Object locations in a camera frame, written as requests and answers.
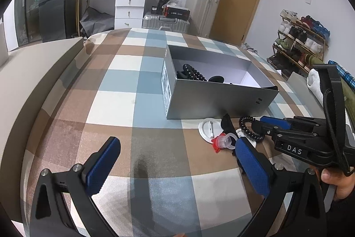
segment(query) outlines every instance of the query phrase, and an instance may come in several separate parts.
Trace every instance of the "black beaded bracelet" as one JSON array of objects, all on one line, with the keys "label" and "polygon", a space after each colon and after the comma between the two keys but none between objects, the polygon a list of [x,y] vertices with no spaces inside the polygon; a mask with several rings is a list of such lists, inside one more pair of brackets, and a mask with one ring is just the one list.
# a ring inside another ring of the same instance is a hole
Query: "black beaded bracelet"
[{"label": "black beaded bracelet", "polygon": [[255,134],[251,130],[249,130],[245,125],[246,122],[252,123],[255,120],[256,119],[251,116],[242,117],[239,119],[239,127],[241,128],[242,132],[246,134],[250,139],[253,139],[256,142],[261,142],[265,138],[265,135]]}]

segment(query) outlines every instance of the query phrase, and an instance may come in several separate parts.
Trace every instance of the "suitcase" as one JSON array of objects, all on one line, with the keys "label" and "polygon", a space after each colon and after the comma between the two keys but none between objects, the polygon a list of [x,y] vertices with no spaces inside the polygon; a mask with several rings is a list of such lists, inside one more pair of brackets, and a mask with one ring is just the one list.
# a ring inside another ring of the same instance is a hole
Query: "suitcase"
[{"label": "suitcase", "polygon": [[185,7],[190,10],[189,34],[208,38],[219,0],[186,0]]},{"label": "suitcase", "polygon": [[159,14],[147,13],[143,18],[143,29],[167,30],[169,32],[187,33],[190,23],[188,20],[166,18]]}]

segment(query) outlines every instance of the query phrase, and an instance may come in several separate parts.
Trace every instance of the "blue plaid cloth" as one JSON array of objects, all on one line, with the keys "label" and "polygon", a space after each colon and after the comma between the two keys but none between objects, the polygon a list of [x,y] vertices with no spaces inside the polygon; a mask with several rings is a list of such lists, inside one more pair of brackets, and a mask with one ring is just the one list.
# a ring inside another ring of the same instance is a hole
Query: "blue plaid cloth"
[{"label": "blue plaid cloth", "polygon": [[343,78],[343,80],[349,85],[352,90],[355,91],[355,79],[354,77],[347,72],[341,65],[339,65],[337,62],[334,61],[328,61],[329,65],[337,65],[338,72],[340,76]]}]

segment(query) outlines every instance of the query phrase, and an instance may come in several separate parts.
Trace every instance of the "blue gripper pad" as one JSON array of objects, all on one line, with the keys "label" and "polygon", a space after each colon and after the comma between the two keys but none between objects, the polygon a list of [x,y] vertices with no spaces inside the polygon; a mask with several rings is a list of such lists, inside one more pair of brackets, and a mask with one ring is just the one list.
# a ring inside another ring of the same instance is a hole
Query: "blue gripper pad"
[{"label": "blue gripper pad", "polygon": [[235,155],[254,190],[266,198],[270,193],[269,176],[241,138],[235,144]]},{"label": "blue gripper pad", "polygon": [[86,193],[89,196],[100,192],[107,176],[115,164],[121,152],[121,143],[117,138],[113,138],[106,150],[101,154],[96,164],[86,175]]},{"label": "blue gripper pad", "polygon": [[291,128],[291,125],[287,122],[287,120],[283,120],[283,119],[263,116],[260,118],[260,121],[265,122],[265,123],[269,123],[271,125],[278,126],[280,129],[290,129]]}]

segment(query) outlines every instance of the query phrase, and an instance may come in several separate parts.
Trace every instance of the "plaid bedsheet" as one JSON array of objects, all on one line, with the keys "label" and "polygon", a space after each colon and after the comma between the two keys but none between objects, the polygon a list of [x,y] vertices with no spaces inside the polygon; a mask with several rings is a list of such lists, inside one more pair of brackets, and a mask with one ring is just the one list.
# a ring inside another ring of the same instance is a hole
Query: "plaid bedsheet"
[{"label": "plaid bedsheet", "polygon": [[[264,59],[222,42],[174,32],[122,29],[91,36],[48,95],[31,131],[22,168],[25,230],[38,175],[83,163],[109,136],[121,155],[97,207],[119,236],[237,236],[262,199],[241,175],[230,150],[218,154],[198,133],[199,120],[167,120],[161,73],[167,45],[209,50],[251,60],[280,93],[266,115],[309,116],[285,80]],[[233,119],[238,126],[238,119]],[[303,170],[299,162],[257,145],[272,162]],[[70,196],[79,231],[87,232]],[[287,195],[275,232],[285,214]]]}]

